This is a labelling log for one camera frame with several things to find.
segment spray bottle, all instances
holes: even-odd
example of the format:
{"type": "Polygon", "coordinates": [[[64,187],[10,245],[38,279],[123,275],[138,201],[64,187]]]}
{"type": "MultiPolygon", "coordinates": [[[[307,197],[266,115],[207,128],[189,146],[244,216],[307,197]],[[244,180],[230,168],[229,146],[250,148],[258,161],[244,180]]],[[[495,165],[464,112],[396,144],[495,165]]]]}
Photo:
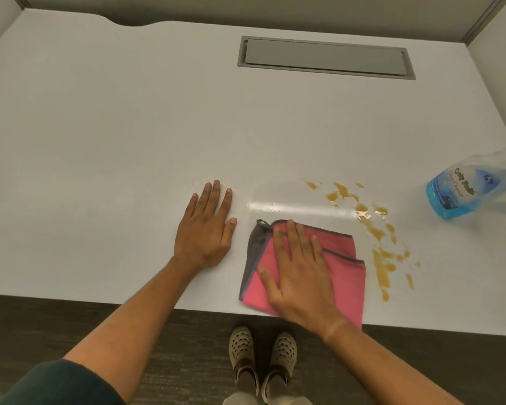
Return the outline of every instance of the spray bottle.
{"type": "Polygon", "coordinates": [[[506,193],[506,149],[469,156],[434,177],[426,188],[435,212],[446,220],[476,210],[506,193]]]}

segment shoe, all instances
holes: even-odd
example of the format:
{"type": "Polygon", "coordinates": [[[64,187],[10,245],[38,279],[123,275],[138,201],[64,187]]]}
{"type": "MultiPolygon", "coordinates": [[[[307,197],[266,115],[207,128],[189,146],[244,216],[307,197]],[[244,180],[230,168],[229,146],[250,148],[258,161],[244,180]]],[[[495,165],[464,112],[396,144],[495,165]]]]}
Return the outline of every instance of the shoe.
{"type": "Polygon", "coordinates": [[[298,348],[294,337],[289,333],[281,333],[277,336],[274,347],[272,348],[272,358],[270,360],[270,371],[262,383],[261,394],[265,403],[268,403],[266,389],[268,382],[274,374],[281,375],[285,383],[289,385],[292,371],[298,359],[298,348]]]}
{"type": "Polygon", "coordinates": [[[240,372],[250,370],[255,376],[256,396],[259,392],[257,370],[255,369],[255,352],[253,351],[253,337],[248,327],[238,327],[230,335],[229,357],[234,369],[234,383],[238,381],[240,372]]]}

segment sleeve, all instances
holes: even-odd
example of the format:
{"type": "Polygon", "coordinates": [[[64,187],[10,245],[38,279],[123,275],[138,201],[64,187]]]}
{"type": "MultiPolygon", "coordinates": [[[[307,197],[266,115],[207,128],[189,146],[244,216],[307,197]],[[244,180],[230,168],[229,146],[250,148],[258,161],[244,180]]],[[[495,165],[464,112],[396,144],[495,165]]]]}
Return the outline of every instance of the sleeve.
{"type": "Polygon", "coordinates": [[[0,400],[0,405],[125,405],[103,378],[64,359],[36,366],[0,400]]]}

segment forearm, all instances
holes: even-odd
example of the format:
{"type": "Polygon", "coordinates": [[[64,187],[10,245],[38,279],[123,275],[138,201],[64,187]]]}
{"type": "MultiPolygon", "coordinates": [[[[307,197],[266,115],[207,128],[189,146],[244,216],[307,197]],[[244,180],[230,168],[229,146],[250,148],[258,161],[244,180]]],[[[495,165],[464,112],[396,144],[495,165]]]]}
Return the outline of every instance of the forearm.
{"type": "Polygon", "coordinates": [[[88,334],[64,358],[94,371],[128,402],[170,311],[195,273],[177,258],[88,334]]]}
{"type": "Polygon", "coordinates": [[[461,405],[444,389],[360,331],[349,321],[325,342],[379,405],[461,405]]]}

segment white desk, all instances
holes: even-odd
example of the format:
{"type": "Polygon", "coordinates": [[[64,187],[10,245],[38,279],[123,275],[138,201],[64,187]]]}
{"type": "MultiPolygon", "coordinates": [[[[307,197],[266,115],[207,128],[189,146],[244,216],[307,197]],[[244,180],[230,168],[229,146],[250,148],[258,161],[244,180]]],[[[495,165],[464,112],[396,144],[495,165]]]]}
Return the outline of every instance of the white desk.
{"type": "Polygon", "coordinates": [[[234,245],[179,308],[252,313],[237,299],[252,222],[293,217],[355,236],[365,323],[506,334],[472,219],[441,221],[424,194],[505,146],[463,44],[27,10],[0,39],[0,294],[123,302],[171,256],[191,193],[219,178],[235,191],[234,245]],[[406,47],[417,80],[238,67],[243,35],[406,47]],[[324,198],[332,181],[386,206],[412,252],[388,302],[353,199],[324,198]]]}

